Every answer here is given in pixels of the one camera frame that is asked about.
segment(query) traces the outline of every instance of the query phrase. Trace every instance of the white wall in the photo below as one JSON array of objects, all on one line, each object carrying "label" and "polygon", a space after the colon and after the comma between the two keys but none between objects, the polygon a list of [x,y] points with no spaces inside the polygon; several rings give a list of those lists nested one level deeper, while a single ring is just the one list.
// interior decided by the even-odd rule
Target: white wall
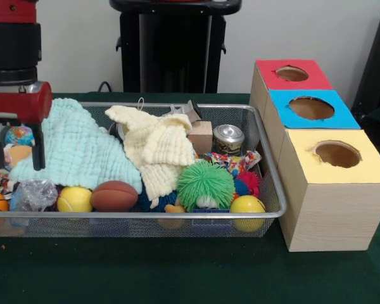
[{"label": "white wall", "polygon": [[[86,92],[107,80],[122,88],[115,52],[119,13],[108,0],[40,0],[39,77],[55,92]],[[314,58],[353,102],[380,19],[380,0],[244,0],[227,16],[219,92],[249,92],[255,58]]]}]

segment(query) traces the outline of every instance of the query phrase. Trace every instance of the yellow ball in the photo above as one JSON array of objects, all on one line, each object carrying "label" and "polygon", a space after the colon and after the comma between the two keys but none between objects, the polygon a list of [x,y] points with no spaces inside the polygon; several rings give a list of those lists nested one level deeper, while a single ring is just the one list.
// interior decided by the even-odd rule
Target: yellow ball
[{"label": "yellow ball", "polygon": [[66,187],[58,198],[59,212],[91,212],[91,191],[83,187]]},{"label": "yellow ball", "polygon": [[[231,204],[232,213],[264,213],[265,205],[252,195],[244,195],[235,199]],[[256,232],[261,228],[265,220],[247,218],[234,220],[234,226],[242,232]]]}]

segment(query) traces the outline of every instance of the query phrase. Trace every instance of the wire mesh basket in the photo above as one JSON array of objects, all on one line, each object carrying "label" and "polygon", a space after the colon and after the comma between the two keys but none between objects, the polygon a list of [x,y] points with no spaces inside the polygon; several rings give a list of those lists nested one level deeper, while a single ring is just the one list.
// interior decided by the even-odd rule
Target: wire mesh basket
[{"label": "wire mesh basket", "polygon": [[[137,106],[134,103],[82,103],[100,127],[113,123],[105,110],[113,105]],[[262,237],[274,219],[286,211],[286,200],[276,166],[272,159],[263,123],[250,106],[199,104],[203,120],[213,127],[232,124],[243,130],[243,150],[259,147],[265,166],[255,172],[262,176],[259,199],[265,213],[229,213],[228,210],[197,213],[143,212],[0,212],[0,236],[25,238],[90,238],[90,237]],[[169,104],[145,104],[143,111],[160,116],[170,111]],[[254,232],[239,231],[237,227]]]}]

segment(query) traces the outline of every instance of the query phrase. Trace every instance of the black cable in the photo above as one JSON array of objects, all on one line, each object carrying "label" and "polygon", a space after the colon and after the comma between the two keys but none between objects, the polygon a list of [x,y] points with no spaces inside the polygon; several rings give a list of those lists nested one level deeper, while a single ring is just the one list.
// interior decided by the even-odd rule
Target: black cable
[{"label": "black cable", "polygon": [[104,86],[107,87],[108,92],[113,92],[113,89],[111,88],[111,85],[110,85],[107,81],[103,81],[103,82],[100,84],[100,86],[99,86],[99,88],[98,88],[97,91],[98,91],[98,92],[101,92],[101,90],[103,89]]}]

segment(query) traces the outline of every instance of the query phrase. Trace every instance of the tin can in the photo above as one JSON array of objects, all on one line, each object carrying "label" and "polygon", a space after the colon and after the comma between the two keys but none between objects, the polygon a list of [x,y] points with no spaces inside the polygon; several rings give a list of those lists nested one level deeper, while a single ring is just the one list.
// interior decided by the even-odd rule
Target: tin can
[{"label": "tin can", "polygon": [[219,125],[213,130],[214,148],[220,154],[239,154],[245,135],[242,130],[234,125]]}]

